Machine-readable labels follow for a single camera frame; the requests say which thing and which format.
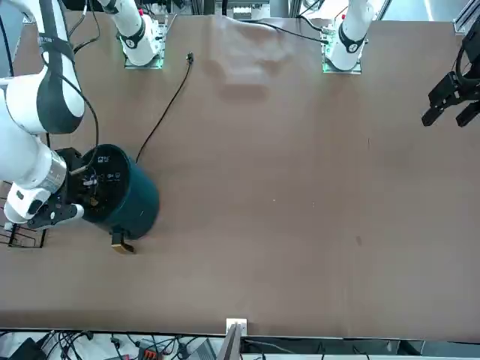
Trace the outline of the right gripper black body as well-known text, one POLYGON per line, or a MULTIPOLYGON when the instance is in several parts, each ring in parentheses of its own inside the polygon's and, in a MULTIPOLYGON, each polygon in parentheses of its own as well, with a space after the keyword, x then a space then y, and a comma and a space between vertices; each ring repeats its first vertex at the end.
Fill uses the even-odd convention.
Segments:
POLYGON ((61 191, 65 195, 67 203, 76 203, 81 206, 96 204, 95 197, 98 188, 98 177, 93 166, 73 175, 72 172, 89 162, 74 148, 62 148, 56 151, 67 164, 67 175, 61 191))

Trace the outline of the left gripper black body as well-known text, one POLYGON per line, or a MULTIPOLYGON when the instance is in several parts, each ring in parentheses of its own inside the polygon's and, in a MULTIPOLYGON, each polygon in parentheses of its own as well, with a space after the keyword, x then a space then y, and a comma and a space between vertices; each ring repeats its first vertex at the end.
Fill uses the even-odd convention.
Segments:
POLYGON ((463 55, 469 60, 470 68, 464 73, 459 68, 459 80, 462 84, 468 86, 477 86, 479 84, 479 30, 470 29, 466 37, 462 41, 459 51, 459 63, 461 63, 463 55))

